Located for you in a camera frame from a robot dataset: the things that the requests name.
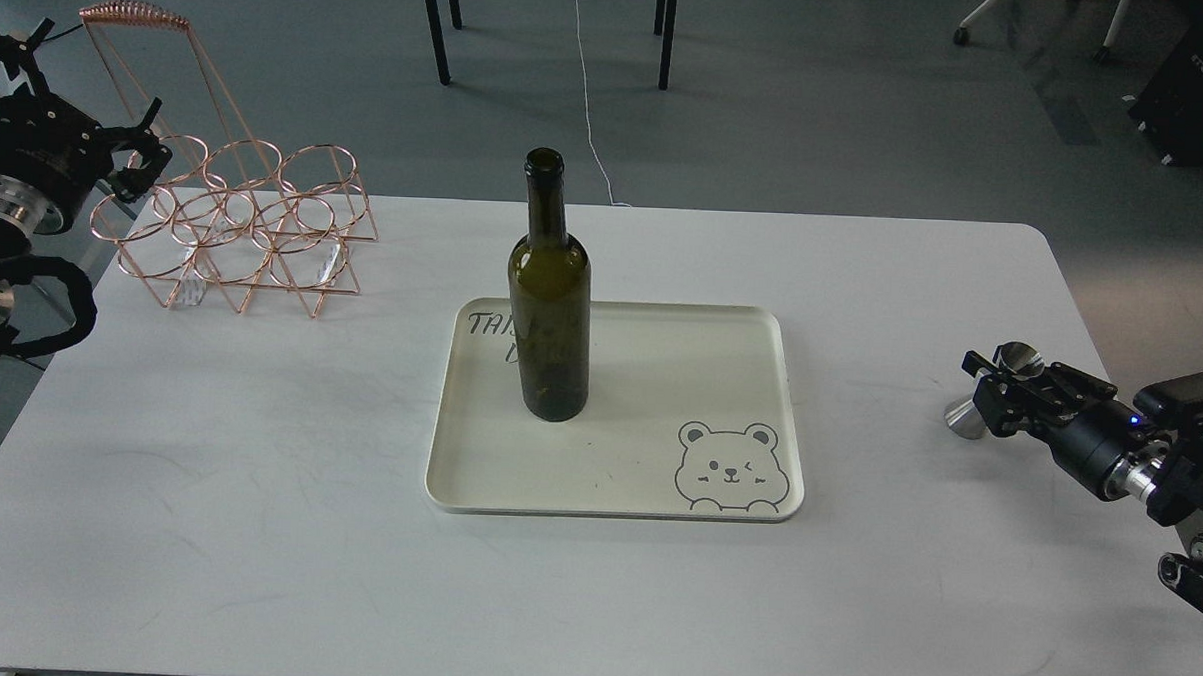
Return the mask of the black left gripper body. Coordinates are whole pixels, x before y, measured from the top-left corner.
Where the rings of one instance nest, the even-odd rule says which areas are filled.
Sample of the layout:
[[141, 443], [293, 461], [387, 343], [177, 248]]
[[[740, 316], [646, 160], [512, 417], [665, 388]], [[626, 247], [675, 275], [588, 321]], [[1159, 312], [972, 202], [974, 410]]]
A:
[[57, 95], [0, 97], [0, 179], [42, 195], [48, 223], [75, 223], [103, 177], [103, 155], [91, 142], [96, 129], [97, 121]]

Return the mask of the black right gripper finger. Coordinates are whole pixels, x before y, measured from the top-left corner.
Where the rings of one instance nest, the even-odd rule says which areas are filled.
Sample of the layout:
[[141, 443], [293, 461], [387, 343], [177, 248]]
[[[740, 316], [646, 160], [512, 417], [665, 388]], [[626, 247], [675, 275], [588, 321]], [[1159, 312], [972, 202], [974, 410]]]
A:
[[1044, 389], [1049, 379], [1039, 352], [994, 352], [988, 360], [968, 351], [962, 372], [974, 379], [974, 392], [961, 401], [964, 439], [1035, 434], [1060, 426], [1061, 401]]
[[1039, 374], [1025, 379], [1023, 386], [1047, 403], [1089, 404], [1113, 401], [1118, 395], [1116, 385], [1063, 362], [1044, 366]]

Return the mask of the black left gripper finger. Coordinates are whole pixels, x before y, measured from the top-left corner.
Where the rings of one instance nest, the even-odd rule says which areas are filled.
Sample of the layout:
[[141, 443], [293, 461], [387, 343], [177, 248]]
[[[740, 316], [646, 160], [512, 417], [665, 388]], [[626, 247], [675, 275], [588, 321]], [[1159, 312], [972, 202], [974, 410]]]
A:
[[35, 51], [51, 35], [53, 26], [55, 26], [54, 22], [49, 18], [43, 18], [35, 28], [35, 31], [25, 40], [0, 32], [0, 66], [2, 66], [2, 71], [5, 71], [5, 75], [10, 79], [16, 79], [20, 75], [25, 75], [26, 85], [37, 96], [48, 97], [52, 94], [46, 76], [40, 72]]
[[[173, 150], [164, 146], [160, 136], [152, 131], [161, 106], [162, 100], [153, 97], [142, 121], [136, 126], [96, 129], [96, 150], [107, 165], [107, 171], [96, 179], [95, 188], [99, 191], [112, 194], [123, 202], [135, 203], [153, 190], [173, 158]], [[122, 152], [136, 154], [136, 166], [128, 162], [114, 168], [114, 154]]]

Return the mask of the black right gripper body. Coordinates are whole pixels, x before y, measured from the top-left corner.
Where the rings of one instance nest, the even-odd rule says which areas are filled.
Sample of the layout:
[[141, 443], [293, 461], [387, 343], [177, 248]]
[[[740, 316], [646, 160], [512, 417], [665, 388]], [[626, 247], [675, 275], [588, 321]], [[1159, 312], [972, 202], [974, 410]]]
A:
[[1127, 474], [1151, 429], [1115, 392], [1061, 401], [1024, 395], [1019, 405], [1024, 431], [1051, 451], [1051, 459], [1073, 481], [1100, 502], [1128, 494]]

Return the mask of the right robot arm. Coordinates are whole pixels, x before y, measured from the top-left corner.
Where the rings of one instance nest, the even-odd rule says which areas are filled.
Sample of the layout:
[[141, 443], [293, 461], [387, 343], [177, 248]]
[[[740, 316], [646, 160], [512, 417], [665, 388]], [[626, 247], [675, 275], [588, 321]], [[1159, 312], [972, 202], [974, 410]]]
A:
[[[990, 358], [970, 350], [961, 368], [974, 389], [946, 408], [956, 435], [1031, 435], [1100, 502], [1132, 497], [1162, 527], [1203, 515], [1203, 372], [1144, 386], [1126, 405], [1116, 385], [1045, 364], [1021, 340], [1000, 344]], [[1157, 577], [1203, 613], [1203, 522], [1183, 545], [1162, 555]]]

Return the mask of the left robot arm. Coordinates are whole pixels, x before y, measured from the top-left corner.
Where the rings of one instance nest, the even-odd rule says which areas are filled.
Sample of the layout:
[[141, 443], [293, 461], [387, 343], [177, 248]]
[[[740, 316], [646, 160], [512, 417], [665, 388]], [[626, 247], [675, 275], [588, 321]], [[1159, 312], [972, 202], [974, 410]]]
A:
[[[32, 253], [32, 236], [61, 235], [99, 185], [122, 201], [153, 190], [173, 158], [152, 131], [161, 106], [136, 126], [106, 128], [54, 94], [35, 52], [53, 23], [25, 40], [0, 31], [0, 358], [34, 358], [76, 346], [96, 324], [91, 280], [64, 257]], [[63, 283], [71, 310], [60, 333], [19, 340], [11, 324], [14, 289], [36, 278]]]

